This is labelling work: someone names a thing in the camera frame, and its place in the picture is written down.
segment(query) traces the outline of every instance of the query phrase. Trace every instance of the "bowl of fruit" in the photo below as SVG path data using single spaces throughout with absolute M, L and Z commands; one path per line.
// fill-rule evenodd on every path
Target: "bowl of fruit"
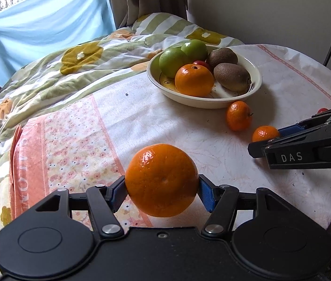
M 203 109 L 244 101 L 262 85 L 258 68 L 234 47 L 218 48 L 200 40 L 155 55 L 147 75 L 165 96 Z

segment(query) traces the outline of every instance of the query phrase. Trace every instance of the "white flower center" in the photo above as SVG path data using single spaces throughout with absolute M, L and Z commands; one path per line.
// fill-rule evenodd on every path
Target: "white flower center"
M 81 60 L 84 57 L 85 57 L 84 52 L 80 52 L 80 53 L 77 54 L 77 60 Z

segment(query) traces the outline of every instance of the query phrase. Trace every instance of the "gray wall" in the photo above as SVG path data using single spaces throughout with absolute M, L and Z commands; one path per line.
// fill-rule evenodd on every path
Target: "gray wall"
M 287 46 L 324 62 L 331 0 L 188 0 L 189 20 L 243 42 Z

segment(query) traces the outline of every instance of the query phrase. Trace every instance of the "bowl rim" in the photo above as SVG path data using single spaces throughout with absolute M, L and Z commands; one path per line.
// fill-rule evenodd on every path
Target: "bowl rim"
M 210 48 L 221 48 L 219 46 L 214 46 L 214 45 L 210 45 L 210 44 L 206 44 L 207 47 L 210 47 Z M 254 94 L 256 91 L 258 91 L 260 89 L 260 87 L 262 86 L 262 83 L 263 83 L 263 78 L 262 78 L 262 74 L 260 73 L 258 67 L 256 65 L 254 65 L 249 59 L 247 59 L 246 57 L 244 57 L 243 55 L 241 55 L 240 53 L 237 53 L 235 50 L 234 50 L 234 46 L 231 46 L 231 47 L 228 47 L 230 48 L 232 51 L 234 51 L 236 54 L 240 55 L 240 57 L 242 57 L 243 59 L 245 59 L 247 62 L 249 62 L 253 68 L 258 72 L 258 83 L 257 85 L 250 91 L 248 91 L 247 93 L 243 94 L 243 95 L 239 95 L 239 96 L 234 96 L 234 97 L 230 97 L 230 98 L 204 98 L 204 97 L 195 97 L 195 96 L 189 96 L 189 95 L 184 95 L 184 94 L 181 94 L 181 93 L 176 93 L 175 91 L 172 91 L 170 89 L 167 89 L 165 88 L 164 86 L 162 86 L 160 83 L 158 83 L 155 78 L 152 76 L 152 74 L 150 74 L 150 67 L 153 63 L 153 61 L 155 60 L 155 58 L 161 54 L 163 54 L 163 51 L 159 52 L 158 54 L 156 54 L 154 57 L 151 58 L 149 64 L 147 65 L 147 68 L 146 68 L 146 73 L 147 73 L 147 76 L 148 78 L 150 79 L 150 81 L 159 89 L 161 89 L 162 91 L 165 91 L 169 94 L 172 94 L 172 95 L 176 95 L 176 96 L 180 96 L 180 97 L 183 97 L 185 99 L 190 99 L 190 100 L 199 100 L 199 101 L 206 101 L 206 102 L 231 102 L 232 100 L 240 100 L 240 99 L 243 99 L 243 98 L 246 98 L 246 97 L 249 97 L 251 96 L 252 94 Z

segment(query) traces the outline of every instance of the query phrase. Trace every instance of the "blanket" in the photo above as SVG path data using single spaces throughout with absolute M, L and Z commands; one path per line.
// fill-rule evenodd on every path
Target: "blanket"
M 16 128 L 24 127 L 31 118 L 68 106 L 72 108 L 66 117 L 77 122 L 73 115 L 80 113 L 73 113 L 73 109 L 83 107 L 73 106 L 74 103 L 145 71 L 153 56 L 170 46 L 181 46 L 187 39 L 200 39 L 220 47 L 242 44 L 238 39 L 202 29 L 177 16 L 154 13 L 139 18 L 132 27 L 49 54 L 13 75 L 0 91 L 0 230 L 16 217 L 18 208 L 11 200 L 16 183 L 10 177 Z M 94 176 L 89 175 L 90 183 Z M 68 177 L 54 180 L 61 183 Z

